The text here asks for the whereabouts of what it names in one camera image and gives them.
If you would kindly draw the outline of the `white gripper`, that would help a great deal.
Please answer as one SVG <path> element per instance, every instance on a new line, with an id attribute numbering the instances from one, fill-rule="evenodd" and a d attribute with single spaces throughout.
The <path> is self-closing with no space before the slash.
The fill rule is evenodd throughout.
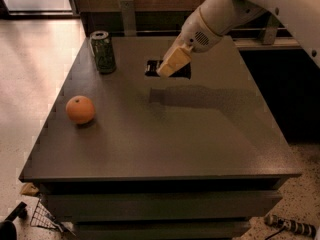
<path id="1" fill-rule="evenodd" d="M 181 29 L 185 44 L 172 46 L 157 69 L 160 77 L 170 77 L 191 62 L 191 52 L 207 52 L 222 40 L 204 21 L 201 10 L 197 8 L 185 21 Z"/>

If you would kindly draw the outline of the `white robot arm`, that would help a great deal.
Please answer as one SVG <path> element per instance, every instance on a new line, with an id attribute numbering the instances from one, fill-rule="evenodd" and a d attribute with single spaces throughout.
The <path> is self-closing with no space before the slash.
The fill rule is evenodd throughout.
<path id="1" fill-rule="evenodd" d="M 271 13 L 320 66 L 320 0 L 205 0 L 184 22 L 157 69 L 169 77 L 210 50 L 231 29 Z"/>

